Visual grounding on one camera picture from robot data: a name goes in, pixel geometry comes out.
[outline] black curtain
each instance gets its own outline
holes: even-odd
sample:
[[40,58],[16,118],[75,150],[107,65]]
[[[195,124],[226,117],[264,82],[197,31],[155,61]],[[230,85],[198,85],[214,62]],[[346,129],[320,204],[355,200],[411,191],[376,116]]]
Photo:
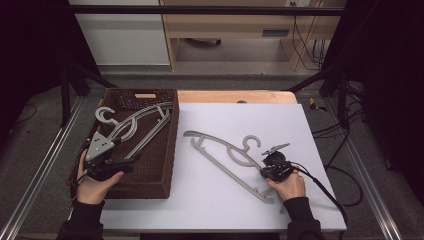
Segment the black curtain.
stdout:
[[[376,2],[362,5],[365,3],[350,0],[348,4],[370,10]],[[382,0],[360,28],[337,70],[343,71],[347,80],[363,83],[364,108],[376,138],[389,163],[404,172],[424,204],[423,9],[424,1]],[[324,67],[340,59],[338,52],[359,23],[342,19]],[[337,79],[330,77],[324,85],[334,83]]]
[[[77,62],[100,75],[74,14],[49,12],[48,4],[69,2],[0,3],[0,144],[29,98],[60,85],[65,66],[73,72],[72,64]],[[88,89],[80,74],[73,74],[71,83],[76,89]]]

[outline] hand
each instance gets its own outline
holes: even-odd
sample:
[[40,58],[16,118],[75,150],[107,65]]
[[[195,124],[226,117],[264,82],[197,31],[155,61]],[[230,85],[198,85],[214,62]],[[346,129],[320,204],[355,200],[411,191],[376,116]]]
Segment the hand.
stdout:
[[283,182],[277,183],[269,178],[266,181],[270,187],[274,188],[280,194],[284,201],[290,198],[306,196],[305,181],[302,176],[299,176],[296,170]]
[[[85,150],[81,154],[77,179],[79,179],[84,174],[84,159],[86,154],[87,154],[87,150]],[[103,199],[105,198],[106,193],[109,191],[109,189],[113,187],[115,184],[117,184],[123,176],[124,176],[124,172],[118,172],[115,175],[113,175],[111,178],[103,182],[94,180],[89,176],[84,176],[81,179],[81,184],[78,186],[78,190],[77,190],[78,202],[86,203],[86,204],[101,203]]]

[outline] black cable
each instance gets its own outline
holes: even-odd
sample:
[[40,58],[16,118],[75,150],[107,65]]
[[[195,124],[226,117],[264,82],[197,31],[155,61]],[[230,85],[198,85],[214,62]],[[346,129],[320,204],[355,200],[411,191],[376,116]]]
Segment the black cable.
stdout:
[[15,124],[19,124],[19,123],[25,122],[26,120],[28,120],[28,119],[30,119],[30,118],[32,118],[32,117],[34,117],[35,113],[37,113],[37,111],[38,111],[37,106],[35,106],[34,104],[29,104],[29,103],[27,103],[27,104],[25,104],[24,106],[30,106],[30,107],[33,107],[33,108],[34,108],[34,112],[33,112],[33,113],[31,113],[31,115],[30,115],[29,117],[26,117],[26,118],[24,118],[24,119],[22,119],[22,120],[19,120],[19,121],[17,121]]
[[[309,32],[311,31],[312,26],[313,26],[313,24],[311,24],[311,26],[309,27]],[[307,54],[308,54],[308,56],[309,56],[309,59],[311,59],[312,63],[313,63],[315,66],[317,66],[317,67],[318,67],[317,69],[311,69],[311,68],[308,68],[308,67],[306,67],[305,63],[303,62],[303,59],[302,59],[302,57],[300,56],[300,53],[297,51],[297,48],[296,48],[296,46],[295,46],[295,44],[294,44],[294,32],[295,32],[295,30],[296,30],[297,34],[299,35],[300,40],[302,41],[303,47],[305,48],[306,53],[307,53]],[[311,54],[310,54],[310,53],[309,53],[309,51],[308,51],[308,47],[307,47],[307,45],[306,45],[306,42],[303,40],[303,37],[302,37],[302,35],[300,34],[299,28],[297,27],[296,15],[293,15],[292,44],[293,44],[293,48],[294,48],[295,52],[297,53],[297,55],[299,56],[300,61],[302,62],[303,67],[305,67],[307,70],[321,70],[321,68],[320,68],[319,64],[317,64],[317,63],[316,63],[316,61],[315,61],[315,59],[314,59],[313,57],[311,57]]]
[[[361,111],[363,111],[362,109],[360,109],[360,110],[357,110],[357,111],[355,111],[354,113],[352,113],[350,116],[348,116],[347,117],[347,119],[350,119],[350,118],[352,118],[352,117],[354,117],[354,116],[356,116],[356,114],[359,114]],[[317,131],[314,131],[314,132],[312,132],[312,134],[317,134],[317,133],[321,133],[321,132],[325,132],[325,131],[329,131],[329,130],[332,130],[333,128],[336,128],[335,130],[337,130],[338,128],[340,128],[341,127],[341,123],[336,123],[336,124],[334,124],[334,125],[332,125],[332,126],[329,126],[329,127],[327,127],[327,128],[324,128],[324,129],[321,129],[321,130],[317,130]]]
[[293,16],[293,19],[294,19],[294,21],[293,21],[293,31],[292,31],[292,44],[293,44],[294,51],[297,53],[299,60],[300,60],[300,62],[302,63],[302,65],[305,69],[307,69],[307,70],[319,70],[319,69],[313,69],[313,68],[306,67],[305,63],[303,62],[302,57],[300,56],[300,53],[297,51],[296,45],[294,44],[294,32],[295,32],[295,29],[297,29],[296,16]]
[[343,206],[345,206],[345,207],[354,207],[354,206],[359,205],[359,204],[362,202],[362,199],[364,198],[364,191],[362,190],[361,185],[360,185],[360,184],[359,184],[359,182],[355,179],[355,177],[353,177],[351,174],[349,174],[349,173],[348,173],[348,172],[346,172],[345,170],[340,169],[340,168],[338,168],[338,167],[334,167],[334,166],[327,166],[327,168],[329,168],[329,169],[333,169],[333,170],[336,170],[336,171],[339,171],[339,172],[341,172],[341,173],[343,173],[343,174],[347,175],[350,179],[352,179],[352,181],[356,184],[356,186],[358,186],[358,189],[359,189],[359,199],[358,199],[356,202],[353,202],[353,203],[342,203],[342,205],[343,205]]
[[327,163],[327,165],[324,167],[325,171],[327,171],[327,169],[331,166],[331,164],[333,163],[334,159],[336,158],[337,154],[340,152],[340,150],[342,149],[344,143],[347,140],[347,137],[349,136],[349,131],[350,129],[346,129],[346,135],[343,138],[343,141],[340,143],[339,147],[336,149],[336,152],[334,152],[333,156],[331,157],[330,161]]
[[[349,118],[348,118],[349,124],[352,124],[356,120],[361,119],[363,117],[363,115],[361,114],[362,112],[363,112],[363,110],[360,109],[355,114],[352,114],[351,116],[349,116]],[[331,136],[325,136],[327,134],[330,134],[330,133],[332,133],[332,132],[334,132],[334,131],[339,130],[340,128],[342,128],[341,124],[337,124],[337,125],[334,125],[334,126],[333,126],[334,127],[333,129],[329,129],[325,133],[322,133],[322,134],[320,134],[318,136],[314,136],[314,139],[316,139],[316,138],[329,138],[329,137],[339,136],[339,135],[342,135],[342,134],[346,133],[346,132],[343,132],[343,133],[338,133],[338,134],[334,134],[334,135],[331,135]]]
[[[340,213],[342,214],[343,220],[346,224],[346,227],[348,226],[348,218],[347,218],[347,214],[346,211],[343,208],[343,205],[338,202],[331,194],[330,192],[328,192],[328,190],[324,187],[324,185],[322,185],[322,183],[316,179],[315,177],[313,177],[310,173],[308,173],[307,171],[304,171],[303,169],[300,168],[296,168],[293,167],[294,169],[298,170],[299,172],[305,174],[306,176],[308,176],[309,178],[312,179],[312,181],[321,189],[321,191],[328,197],[328,199],[330,199],[331,202],[333,202],[334,205],[336,205],[336,207],[339,209]],[[343,237],[343,233],[344,231],[341,231],[340,235],[339,235],[339,239],[341,239]]]

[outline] aluminum rail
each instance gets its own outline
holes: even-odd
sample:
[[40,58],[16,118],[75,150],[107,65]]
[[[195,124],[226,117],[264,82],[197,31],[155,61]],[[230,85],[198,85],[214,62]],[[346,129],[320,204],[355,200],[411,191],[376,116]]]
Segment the aluminum rail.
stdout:
[[65,140],[67,139],[68,134],[72,129],[72,126],[75,123],[75,120],[81,110],[84,100],[85,97],[76,98],[74,106],[71,110],[71,117],[69,121],[64,127],[61,127],[59,129],[56,138],[54,139],[52,145],[47,151],[43,161],[40,164],[40,167],[32,178],[31,183],[28,185],[27,190],[22,196],[18,206],[15,208],[15,211],[13,212],[12,216],[9,218],[6,225],[1,230],[1,240],[15,239],[16,235],[18,234],[19,229],[21,228],[26,216],[28,215],[28,212],[34,204],[34,201],[37,198],[38,193],[40,192],[41,187],[43,186],[44,181],[46,180],[50,172],[51,167],[56,161],[56,158],[60,150],[62,149],[62,146]]
[[[332,115],[335,122],[338,122],[336,115],[336,107],[334,104],[324,99],[327,106],[329,106],[330,114]],[[381,197],[377,186],[375,186],[374,181],[371,179],[370,174],[366,170],[364,164],[362,163],[362,159],[356,150],[355,145],[352,142],[350,137],[347,137],[346,148],[348,154],[350,155],[350,160],[352,166],[355,170],[355,173],[358,175],[358,180],[361,183],[362,188],[364,189],[365,196],[368,199],[368,202],[371,206],[371,209],[374,212],[374,215],[380,225],[380,228],[388,240],[400,240],[402,236],[394,222],[386,204],[384,203],[383,198]]]
[[345,16],[364,13],[344,8],[246,7],[246,6],[125,6],[125,5],[48,5],[47,10],[77,14],[191,14],[191,15],[285,15]]

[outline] person's left hand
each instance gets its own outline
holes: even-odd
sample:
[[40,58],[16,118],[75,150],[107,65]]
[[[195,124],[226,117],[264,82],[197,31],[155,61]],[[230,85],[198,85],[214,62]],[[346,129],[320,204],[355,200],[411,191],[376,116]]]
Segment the person's left hand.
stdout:
[[[87,154],[87,150],[85,150],[81,154],[80,164],[78,167],[78,177],[79,179],[84,174],[84,159]],[[89,176],[84,176],[81,179],[81,184],[77,189],[77,199],[80,203],[85,204],[99,204],[103,201],[106,196],[106,193],[109,191],[111,187],[117,184],[121,178],[124,176],[124,172],[118,172],[109,178],[106,181],[100,182],[92,179]]]

